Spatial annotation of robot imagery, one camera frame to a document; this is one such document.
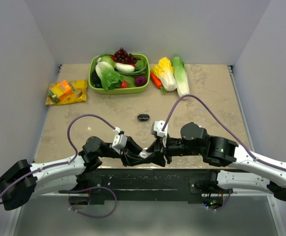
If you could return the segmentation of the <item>yellow snack bag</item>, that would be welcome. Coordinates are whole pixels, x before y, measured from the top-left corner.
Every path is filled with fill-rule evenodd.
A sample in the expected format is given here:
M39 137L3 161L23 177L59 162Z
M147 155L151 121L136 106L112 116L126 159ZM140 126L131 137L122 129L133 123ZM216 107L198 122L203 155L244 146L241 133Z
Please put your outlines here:
M48 90L55 86L57 83L49 85ZM72 104L72 103L78 103L78 102L84 102L87 99L86 91L87 91L87 81L85 80L79 80L79 81L67 81L73 85L73 87L76 89L76 91L72 94L63 99L62 101L56 103L51 99L51 97L47 93L45 105L66 105L66 104Z

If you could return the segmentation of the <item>green lettuce head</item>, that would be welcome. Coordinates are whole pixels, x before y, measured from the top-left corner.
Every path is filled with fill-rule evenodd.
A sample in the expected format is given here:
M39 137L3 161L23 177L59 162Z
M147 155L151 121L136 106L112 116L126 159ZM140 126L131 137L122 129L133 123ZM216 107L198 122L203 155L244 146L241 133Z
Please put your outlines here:
M123 81L121 74L105 61L99 62L95 67L95 71L105 91L119 88Z

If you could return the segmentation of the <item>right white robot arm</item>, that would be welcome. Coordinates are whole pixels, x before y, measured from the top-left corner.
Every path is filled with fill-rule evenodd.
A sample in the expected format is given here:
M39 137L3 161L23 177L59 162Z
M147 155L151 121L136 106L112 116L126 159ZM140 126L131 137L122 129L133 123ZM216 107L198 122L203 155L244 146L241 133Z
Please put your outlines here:
M205 180L193 183L205 193L218 193L234 188L262 191L286 202L286 162L250 151L243 145L218 136L210 136L205 128L190 122L184 125L178 139L162 131L164 121L156 121L151 133L156 140L141 151L140 157L164 166L173 156L200 155L203 162L218 167L209 171Z

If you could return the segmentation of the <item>round green cabbage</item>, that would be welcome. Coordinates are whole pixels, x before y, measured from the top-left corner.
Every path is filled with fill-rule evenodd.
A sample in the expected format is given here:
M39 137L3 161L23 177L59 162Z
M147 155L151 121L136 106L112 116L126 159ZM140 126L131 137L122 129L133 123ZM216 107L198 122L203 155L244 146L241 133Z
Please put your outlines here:
M97 63L99 63L99 62L106 62L106 63L110 64L113 68L115 68L115 62L113 61L113 59L109 55L99 57L97 59Z

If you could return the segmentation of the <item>orange carrot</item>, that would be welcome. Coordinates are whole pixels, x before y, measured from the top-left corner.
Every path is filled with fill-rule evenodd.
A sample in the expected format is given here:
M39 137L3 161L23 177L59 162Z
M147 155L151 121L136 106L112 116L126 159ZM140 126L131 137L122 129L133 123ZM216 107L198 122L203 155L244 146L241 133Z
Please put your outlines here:
M162 82L152 71L150 72L150 78L152 79L156 88L158 88L162 92L162 94L166 94L166 90L163 87Z

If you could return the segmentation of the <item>green napa cabbage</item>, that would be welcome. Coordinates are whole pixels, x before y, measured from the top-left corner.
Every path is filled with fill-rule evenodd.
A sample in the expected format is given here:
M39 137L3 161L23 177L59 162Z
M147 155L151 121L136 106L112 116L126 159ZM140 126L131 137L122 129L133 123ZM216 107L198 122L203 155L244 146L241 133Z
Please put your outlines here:
M178 96L182 97L189 94L190 88L184 62L180 57L174 57L172 59L172 66L174 71L174 78L177 84Z

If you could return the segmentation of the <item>green plastic basket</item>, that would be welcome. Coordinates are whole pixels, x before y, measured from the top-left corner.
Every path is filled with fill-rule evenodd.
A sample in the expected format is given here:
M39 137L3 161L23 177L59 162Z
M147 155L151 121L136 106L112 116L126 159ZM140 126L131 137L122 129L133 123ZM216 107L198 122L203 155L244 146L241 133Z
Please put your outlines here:
M97 64L97 60L102 56L102 55L98 55L98 56L95 56L92 61L91 61L91 65L89 67L89 72L88 72L88 85L89 87L94 90L94 92L98 93L98 94L105 94L105 95L116 95L116 94L135 94L135 93L141 93L143 92L149 82L150 82L150 65L149 65L149 60L148 58L144 55L144 54L139 54L139 53L133 53L133 55L135 57L139 57L141 58L143 61L145 61L146 65L145 65L145 69L142 71L141 75L144 75L147 79L147 82L144 86L141 86L141 87L134 87L134 88L115 88L113 90L108 90L108 91L105 91L103 88L96 88L94 86L94 83L93 83L93 79L92 79L92 72L94 71L95 69L95 66Z

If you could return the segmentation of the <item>black earbud charging case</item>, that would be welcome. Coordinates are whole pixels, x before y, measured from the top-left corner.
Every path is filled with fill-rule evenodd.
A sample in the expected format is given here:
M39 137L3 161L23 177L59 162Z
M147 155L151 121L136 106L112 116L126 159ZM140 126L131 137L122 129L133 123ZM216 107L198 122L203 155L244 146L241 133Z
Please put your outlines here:
M150 116L148 114L139 114L137 116L137 120L141 122L146 122L150 120Z

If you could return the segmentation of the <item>yellow napa cabbage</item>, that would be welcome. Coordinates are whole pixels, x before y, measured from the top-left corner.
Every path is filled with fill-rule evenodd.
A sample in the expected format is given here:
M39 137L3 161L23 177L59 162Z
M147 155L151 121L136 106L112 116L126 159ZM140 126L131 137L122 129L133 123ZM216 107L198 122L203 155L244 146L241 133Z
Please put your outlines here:
M166 91L174 91L177 88L173 66L167 57L161 58L158 64L152 67L152 72L159 78Z

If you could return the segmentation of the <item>white earbud charging case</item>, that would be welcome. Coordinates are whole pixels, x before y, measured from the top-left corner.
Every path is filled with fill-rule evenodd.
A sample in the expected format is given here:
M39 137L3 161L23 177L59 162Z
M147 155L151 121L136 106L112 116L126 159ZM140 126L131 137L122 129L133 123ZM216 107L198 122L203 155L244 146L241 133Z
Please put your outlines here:
M146 159L148 156L150 156L151 153L147 152L147 148L142 149L142 151L139 153L139 157Z

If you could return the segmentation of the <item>orange juice carton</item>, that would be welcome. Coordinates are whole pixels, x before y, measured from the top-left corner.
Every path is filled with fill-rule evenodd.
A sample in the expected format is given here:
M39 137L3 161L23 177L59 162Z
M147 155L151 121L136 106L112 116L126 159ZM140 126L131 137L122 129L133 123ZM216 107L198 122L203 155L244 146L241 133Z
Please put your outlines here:
M53 101L56 103L62 101L69 95L72 95L76 89L73 87L73 85L66 80L57 83L55 86L51 87L48 90L48 95L51 97Z

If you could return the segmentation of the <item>white radish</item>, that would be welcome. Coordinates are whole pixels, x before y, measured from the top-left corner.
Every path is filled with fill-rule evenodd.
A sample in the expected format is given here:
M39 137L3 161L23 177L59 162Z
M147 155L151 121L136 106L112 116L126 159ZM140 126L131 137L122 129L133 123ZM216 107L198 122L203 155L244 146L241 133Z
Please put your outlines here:
M123 73L132 73L135 71L135 67L133 65L119 63L119 62L115 63L115 69Z

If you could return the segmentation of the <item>red grape bunch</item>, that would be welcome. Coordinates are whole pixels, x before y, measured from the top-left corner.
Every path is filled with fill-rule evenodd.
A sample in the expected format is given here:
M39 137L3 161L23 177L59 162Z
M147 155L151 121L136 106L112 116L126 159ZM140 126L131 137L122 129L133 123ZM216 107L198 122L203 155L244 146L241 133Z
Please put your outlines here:
M124 48L120 48L116 51L110 58L114 62L124 63L124 64L136 64L137 61L140 61L141 58L135 57L133 54L128 53Z

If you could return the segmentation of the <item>green leafy vegetable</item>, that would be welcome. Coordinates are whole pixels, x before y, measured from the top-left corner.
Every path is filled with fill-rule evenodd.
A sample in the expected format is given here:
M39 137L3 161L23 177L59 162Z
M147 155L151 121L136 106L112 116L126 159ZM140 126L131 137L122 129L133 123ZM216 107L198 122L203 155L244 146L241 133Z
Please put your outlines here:
M135 67L135 71L132 73L123 73L123 72L119 72L119 74L121 74L121 77L123 80L127 81L128 83L128 88L134 88L136 87L134 84L134 80L137 76L141 75L142 71L145 69L145 61L137 61L136 64L130 64L133 65Z

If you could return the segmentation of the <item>red strawberry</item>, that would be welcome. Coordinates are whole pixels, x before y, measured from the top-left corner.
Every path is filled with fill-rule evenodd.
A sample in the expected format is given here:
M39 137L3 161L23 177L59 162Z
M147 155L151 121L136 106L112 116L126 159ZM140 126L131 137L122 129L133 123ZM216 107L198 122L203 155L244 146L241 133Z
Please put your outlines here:
M123 81L121 82L121 84L120 84L120 88L121 88L121 89L128 88L128 83L127 83L127 81L123 80Z

